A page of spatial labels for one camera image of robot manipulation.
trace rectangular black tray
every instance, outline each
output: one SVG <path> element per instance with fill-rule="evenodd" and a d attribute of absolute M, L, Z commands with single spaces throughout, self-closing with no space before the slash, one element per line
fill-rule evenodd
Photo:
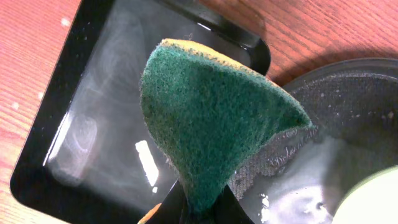
<path fill-rule="evenodd" d="M 173 170 L 150 138 L 139 80 L 164 38 L 194 40 L 265 74 L 267 45 L 195 1 L 81 2 L 11 179 L 22 204 L 71 223 L 137 223 Z"/>

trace wood grain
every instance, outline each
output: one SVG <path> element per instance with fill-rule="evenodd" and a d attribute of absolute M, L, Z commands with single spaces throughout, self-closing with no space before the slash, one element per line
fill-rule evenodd
<path fill-rule="evenodd" d="M 280 85 L 323 65 L 398 57 L 395 0 L 200 0 L 269 44 Z M 79 0 L 0 1 L 0 223 L 57 223 L 10 195 L 14 164 Z"/>

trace red wooden surface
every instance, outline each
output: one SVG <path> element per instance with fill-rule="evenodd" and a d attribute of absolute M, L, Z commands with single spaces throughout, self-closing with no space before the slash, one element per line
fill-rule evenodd
<path fill-rule="evenodd" d="M 398 57 L 396 0 L 200 0 L 266 39 L 278 84 L 358 57 Z M 0 1 L 0 223 L 55 223 L 19 205 L 9 178 L 79 0 Z"/>

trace green scouring pad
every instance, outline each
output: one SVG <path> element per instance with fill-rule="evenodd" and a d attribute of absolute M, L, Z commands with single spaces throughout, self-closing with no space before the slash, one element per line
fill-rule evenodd
<path fill-rule="evenodd" d="M 198 215 L 275 133 L 312 125 L 298 101 L 275 83 L 187 40 L 165 39 L 152 52 L 141 109 Z"/>

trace sponge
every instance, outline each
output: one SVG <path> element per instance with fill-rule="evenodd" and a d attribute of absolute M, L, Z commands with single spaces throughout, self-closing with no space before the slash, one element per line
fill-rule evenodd
<path fill-rule="evenodd" d="M 152 52 L 141 109 L 197 215 L 275 133 L 312 125 L 298 101 L 275 83 L 187 40 L 165 39 Z"/>

